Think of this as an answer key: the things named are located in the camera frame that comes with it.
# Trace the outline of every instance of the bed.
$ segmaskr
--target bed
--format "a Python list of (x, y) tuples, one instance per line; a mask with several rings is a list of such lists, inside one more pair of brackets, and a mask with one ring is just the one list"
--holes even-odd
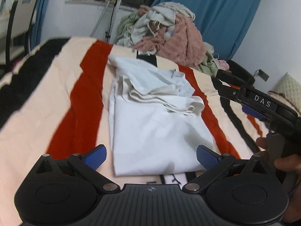
[[(121, 187), (124, 183), (184, 185), (201, 173), (114, 176), (108, 106), (115, 68), (108, 63), (109, 54), (137, 57), (131, 48), (93, 38), (51, 39), (36, 47), (1, 79), (0, 225), (21, 223), (14, 207), (14, 194), (44, 153), (62, 159), (104, 144), (107, 160), (98, 172)], [(159, 69), (185, 73), (194, 94), (204, 101), (201, 115), (221, 153), (248, 159), (259, 151), (255, 140), (264, 137), (267, 128), (246, 115), (240, 104), (220, 98), (216, 78), (158, 56), (155, 64)]]

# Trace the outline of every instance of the silver bolt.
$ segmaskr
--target silver bolt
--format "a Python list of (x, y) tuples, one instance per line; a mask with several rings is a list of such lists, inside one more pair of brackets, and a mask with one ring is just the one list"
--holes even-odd
[(118, 188), (118, 185), (115, 184), (115, 183), (106, 183), (104, 186), (103, 186), (103, 189), (106, 190), (106, 191), (114, 191)]
[(185, 188), (190, 191), (197, 191), (200, 189), (200, 186), (196, 183), (188, 183), (185, 185)]

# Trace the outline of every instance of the wall socket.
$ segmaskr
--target wall socket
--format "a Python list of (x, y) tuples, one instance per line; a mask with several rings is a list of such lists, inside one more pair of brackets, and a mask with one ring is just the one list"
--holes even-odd
[(264, 71), (259, 70), (258, 71), (258, 76), (262, 78), (265, 82), (270, 78)]

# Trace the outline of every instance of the pink fleece blanket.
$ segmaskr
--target pink fleece blanket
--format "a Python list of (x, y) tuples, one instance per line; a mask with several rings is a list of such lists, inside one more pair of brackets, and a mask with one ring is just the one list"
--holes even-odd
[[(139, 9), (142, 15), (147, 11), (149, 9), (146, 6)], [(177, 64), (198, 69), (198, 64), (204, 59), (206, 46), (195, 24), (189, 18), (177, 13), (175, 29), (169, 40), (164, 39), (166, 30), (165, 26), (160, 27), (156, 37), (145, 36), (132, 47), (143, 52), (156, 49), (156, 55), (170, 59)]]

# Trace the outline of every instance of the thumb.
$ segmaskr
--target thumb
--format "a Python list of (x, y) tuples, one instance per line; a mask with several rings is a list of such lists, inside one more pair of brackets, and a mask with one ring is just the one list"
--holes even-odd
[(295, 172), (301, 174), (301, 156), (300, 155), (290, 155), (284, 158), (278, 158), (274, 162), (275, 167), (278, 170), (284, 172)]

